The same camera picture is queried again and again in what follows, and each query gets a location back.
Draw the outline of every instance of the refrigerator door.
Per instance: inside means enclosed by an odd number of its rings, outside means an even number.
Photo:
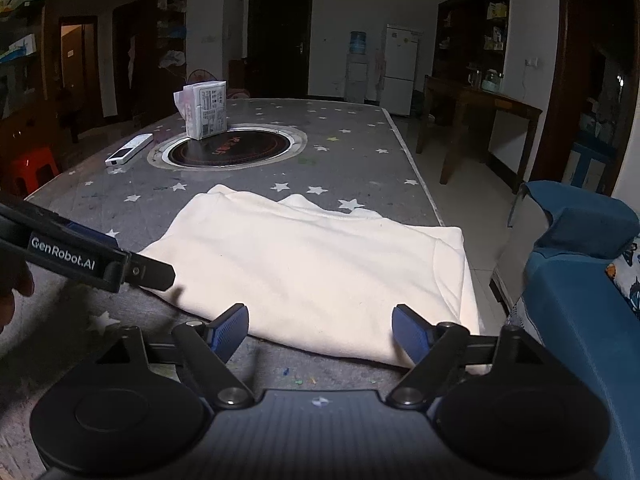
[[[385,88],[380,97],[380,106],[394,115],[408,116],[411,113],[411,97],[414,82],[407,79],[385,77]]]
[[[396,79],[415,78],[418,57],[418,36],[410,30],[388,28],[386,30],[386,76]]]

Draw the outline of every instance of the metal screw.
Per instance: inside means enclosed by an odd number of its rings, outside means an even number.
[[[245,402],[249,398],[249,395],[241,388],[232,387],[222,390],[218,394],[218,398],[229,406],[235,406],[236,404]]]
[[[393,392],[391,398],[398,404],[404,404],[405,406],[422,402],[422,394],[415,388],[399,388]]]

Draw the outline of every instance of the wooden table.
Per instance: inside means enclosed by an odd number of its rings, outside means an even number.
[[[436,77],[425,76],[424,79],[424,112],[422,114],[422,124],[420,133],[418,134],[418,145],[416,153],[422,153],[424,145],[429,138],[431,123],[429,122],[429,113],[434,95],[442,95],[451,97],[456,101],[456,111],[453,117],[452,133],[449,141],[447,155],[442,165],[442,173],[440,174],[440,183],[446,184],[453,174],[456,166],[460,163],[462,157],[462,144],[468,133],[468,124],[465,124],[465,113],[469,105],[475,107],[492,108],[500,110],[508,114],[523,117],[529,120],[527,128],[527,137],[520,158],[520,166],[518,167],[518,180],[524,179],[524,173],[527,169],[527,162],[531,154],[533,139],[538,129],[538,120],[542,110],[534,108],[516,99],[512,99],[505,95],[494,94],[484,90],[476,90],[471,86],[465,86],[455,81],[446,79],[438,79]]]

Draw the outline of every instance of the cream-colored garment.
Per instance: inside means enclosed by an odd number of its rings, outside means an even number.
[[[391,313],[479,333],[462,232],[412,227],[356,209],[325,211],[302,195],[280,202],[216,186],[196,195],[142,254],[174,266],[171,304],[214,319],[249,308],[249,332],[320,354],[410,365]]]

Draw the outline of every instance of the butterfly-print pillow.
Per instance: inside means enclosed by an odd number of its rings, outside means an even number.
[[[609,276],[640,319],[640,238],[607,266]]]

